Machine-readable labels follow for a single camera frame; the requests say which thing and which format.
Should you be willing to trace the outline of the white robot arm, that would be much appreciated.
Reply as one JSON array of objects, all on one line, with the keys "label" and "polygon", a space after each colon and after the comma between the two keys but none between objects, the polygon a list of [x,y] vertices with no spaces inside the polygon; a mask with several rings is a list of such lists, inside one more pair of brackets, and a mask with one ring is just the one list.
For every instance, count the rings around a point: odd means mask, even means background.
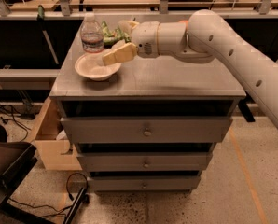
[{"label": "white robot arm", "polygon": [[102,58],[105,65],[167,55],[182,62],[222,62],[278,129],[278,63],[244,41],[212,10],[194,12],[186,22],[147,21],[123,27],[131,41],[117,43]]}]

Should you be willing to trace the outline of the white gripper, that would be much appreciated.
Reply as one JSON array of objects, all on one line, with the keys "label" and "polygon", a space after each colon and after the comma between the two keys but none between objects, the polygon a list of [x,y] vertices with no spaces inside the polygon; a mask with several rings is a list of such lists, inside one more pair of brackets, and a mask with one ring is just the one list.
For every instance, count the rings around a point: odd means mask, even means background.
[{"label": "white gripper", "polygon": [[158,21],[139,23],[137,21],[119,21],[119,29],[131,35],[132,43],[107,51],[103,57],[104,65],[125,63],[134,59],[138,54],[142,58],[156,58],[158,53]]}]

